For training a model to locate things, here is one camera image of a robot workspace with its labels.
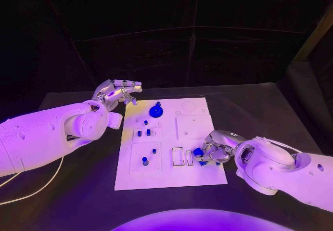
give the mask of dark gray table surface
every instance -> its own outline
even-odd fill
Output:
[[[82,102],[91,96],[92,92],[49,93],[39,109]],[[248,139],[262,136],[304,152],[321,153],[272,83],[147,89],[134,96],[138,100],[206,97],[215,129]],[[114,111],[124,115],[124,105]],[[43,191],[0,206],[0,230],[108,231],[144,215],[183,208],[243,213],[294,230],[333,230],[333,213],[281,191],[274,196],[256,192],[235,175],[233,160],[223,164],[228,185],[114,191],[121,132],[108,128],[99,140],[65,156],[59,174]],[[21,173],[0,188],[0,201],[33,193],[49,181],[57,164],[59,160]]]

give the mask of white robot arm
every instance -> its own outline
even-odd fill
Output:
[[[290,154],[284,148],[297,153]],[[235,156],[236,175],[262,194],[287,192],[300,202],[333,212],[333,158],[302,153],[288,145],[255,137],[248,140],[228,131],[216,130],[197,148],[194,158],[204,165],[225,163]]]
[[[106,129],[119,129],[118,102],[137,104],[131,92],[141,83],[106,80],[92,100],[43,110],[0,124],[0,177],[37,168],[96,140]]]

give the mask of dark background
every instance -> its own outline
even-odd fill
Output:
[[[145,89],[275,82],[330,3],[106,2],[3,4],[0,120],[34,111],[47,92],[93,90],[108,78]]]

